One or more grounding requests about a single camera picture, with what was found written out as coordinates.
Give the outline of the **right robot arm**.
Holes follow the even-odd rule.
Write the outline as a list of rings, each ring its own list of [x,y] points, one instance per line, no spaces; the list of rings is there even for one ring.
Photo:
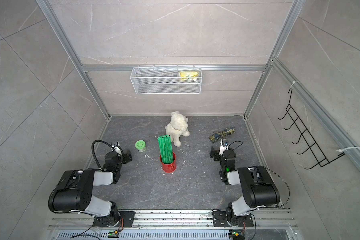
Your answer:
[[[230,186],[238,185],[242,190],[242,196],[230,202],[225,211],[211,210],[215,228],[253,227],[253,211],[286,205],[280,205],[280,193],[269,174],[270,169],[264,166],[236,168],[236,153],[228,140],[222,139],[218,150],[211,148],[210,158],[220,164],[222,182]]]

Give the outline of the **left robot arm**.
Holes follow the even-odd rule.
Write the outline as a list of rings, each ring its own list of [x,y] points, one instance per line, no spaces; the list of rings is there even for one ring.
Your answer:
[[[95,144],[101,143],[111,149],[101,165],[96,156]],[[134,211],[119,211],[115,202],[102,200],[93,195],[93,188],[118,183],[122,166],[133,160],[130,150],[124,151],[119,142],[111,144],[95,140],[91,152],[96,169],[65,171],[51,192],[48,208],[55,214],[81,213],[94,218],[93,226],[101,228],[130,228],[135,220]]]

